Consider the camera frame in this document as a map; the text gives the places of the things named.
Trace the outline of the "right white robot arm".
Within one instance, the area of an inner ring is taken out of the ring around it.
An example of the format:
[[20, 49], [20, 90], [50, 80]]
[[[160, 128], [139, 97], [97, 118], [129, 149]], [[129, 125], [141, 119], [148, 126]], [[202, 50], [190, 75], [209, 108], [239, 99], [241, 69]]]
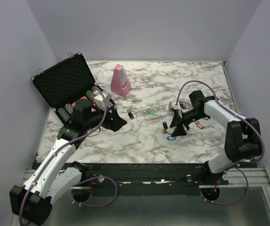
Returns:
[[201, 172], [201, 180], [212, 184], [222, 173], [234, 164], [259, 157], [263, 151], [259, 122], [255, 118], [245, 118], [230, 110], [215, 96], [204, 96], [196, 90], [189, 95], [192, 109], [183, 112], [176, 102], [169, 103], [173, 111], [170, 128], [174, 128], [172, 137], [187, 135], [189, 125], [200, 119], [214, 119], [225, 130], [224, 152], [206, 162], [206, 170]]

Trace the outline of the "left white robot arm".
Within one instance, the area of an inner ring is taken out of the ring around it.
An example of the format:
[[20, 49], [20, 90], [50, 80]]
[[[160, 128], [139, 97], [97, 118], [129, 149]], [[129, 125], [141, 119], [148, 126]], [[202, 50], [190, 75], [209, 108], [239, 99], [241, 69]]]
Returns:
[[83, 186], [89, 175], [76, 162], [64, 172], [66, 179], [57, 175], [66, 161], [91, 133], [101, 127], [117, 132], [127, 123], [116, 106], [104, 107], [103, 100], [79, 99], [73, 106], [71, 118], [59, 130], [57, 140], [38, 169], [21, 186], [13, 186], [9, 192], [13, 214], [19, 216], [20, 225], [30, 223], [41, 226], [49, 217], [54, 202], [72, 185]]

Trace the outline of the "blue tag key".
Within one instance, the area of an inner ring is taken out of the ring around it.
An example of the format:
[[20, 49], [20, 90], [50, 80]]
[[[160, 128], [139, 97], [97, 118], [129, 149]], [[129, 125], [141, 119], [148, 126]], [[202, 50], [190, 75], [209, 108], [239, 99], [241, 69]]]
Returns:
[[166, 129], [163, 129], [162, 133], [168, 135], [167, 140], [169, 140], [169, 141], [176, 139], [176, 137], [173, 137], [172, 134], [169, 133]]

